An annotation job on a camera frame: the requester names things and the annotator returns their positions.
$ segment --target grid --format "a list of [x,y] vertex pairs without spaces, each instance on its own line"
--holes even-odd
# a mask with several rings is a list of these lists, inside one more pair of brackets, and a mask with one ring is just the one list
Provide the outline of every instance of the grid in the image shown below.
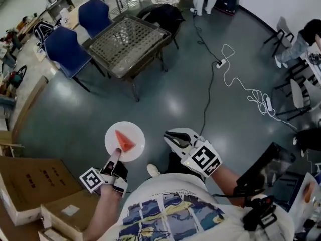
[[164,34],[126,17],[98,36],[90,49],[107,63],[108,70],[121,78]]

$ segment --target gray floor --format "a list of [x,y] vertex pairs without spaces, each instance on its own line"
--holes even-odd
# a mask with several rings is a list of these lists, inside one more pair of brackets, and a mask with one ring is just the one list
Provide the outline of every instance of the gray floor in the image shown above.
[[[139,103],[135,102],[129,84],[104,78],[91,66],[86,66],[79,76],[91,93],[57,73],[35,103],[19,135],[20,143],[26,147],[25,156],[61,158],[78,178],[89,167],[104,165],[109,157],[104,146],[105,133],[115,122],[125,120],[140,126],[146,138],[144,153],[126,163],[129,189],[136,189],[149,177],[148,163],[164,171],[170,151],[163,140],[164,132],[175,127],[189,127],[197,132],[201,129],[213,62],[205,47],[197,44],[191,13],[185,11],[183,15],[186,22],[177,36],[180,49],[170,44],[164,51],[169,71],[161,72],[159,62],[155,61],[136,79]],[[196,25],[202,28],[202,36],[220,58],[223,44],[234,48],[228,82],[239,77],[247,88],[257,88],[269,95],[282,82],[285,70],[275,66],[272,44],[262,47],[271,33],[245,12],[231,17],[214,10],[211,15],[197,17]],[[249,92],[239,83],[226,87],[225,70],[226,66],[215,68],[212,102],[203,132],[224,164],[243,174],[273,141],[298,155],[298,149],[292,145],[294,132],[285,124],[261,115],[257,105],[247,101]],[[291,98],[286,99],[277,91],[273,105],[279,110],[293,104]],[[291,123],[301,130],[315,126],[314,122],[307,115]],[[306,158],[298,158],[297,162],[299,168],[310,168]],[[212,180],[206,184],[210,192],[219,192]]]

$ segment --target red food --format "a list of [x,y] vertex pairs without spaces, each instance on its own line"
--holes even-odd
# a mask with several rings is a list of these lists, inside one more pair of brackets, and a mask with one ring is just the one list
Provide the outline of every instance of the red food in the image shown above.
[[115,130],[115,133],[123,152],[126,153],[130,149],[133,149],[136,146],[136,144],[132,140],[130,140],[126,135],[124,135],[122,132]]

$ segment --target white shoe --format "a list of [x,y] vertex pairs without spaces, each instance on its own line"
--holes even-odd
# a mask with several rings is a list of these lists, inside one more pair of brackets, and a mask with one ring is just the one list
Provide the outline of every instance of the white shoe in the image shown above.
[[277,60],[276,56],[274,58],[275,58],[276,65],[281,69],[282,68],[282,64]]
[[[194,13],[195,9],[194,8],[190,8],[190,11],[191,11],[191,13]],[[202,12],[197,11],[196,15],[202,16]]]
[[297,144],[297,139],[296,139],[296,137],[293,138],[292,143],[293,143],[294,145]]
[[158,168],[154,164],[151,164],[151,163],[149,163],[147,165],[147,171],[150,174],[150,176],[152,176],[152,177],[157,177],[161,174],[159,172]]

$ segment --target white t-shirt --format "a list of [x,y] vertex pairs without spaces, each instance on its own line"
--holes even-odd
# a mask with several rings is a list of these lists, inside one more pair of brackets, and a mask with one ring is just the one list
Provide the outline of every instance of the white t-shirt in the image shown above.
[[[118,222],[100,239],[248,241],[242,218],[251,208],[219,205],[194,175],[163,174],[145,181],[127,199]],[[293,241],[291,217],[280,207],[277,223],[286,241]]]

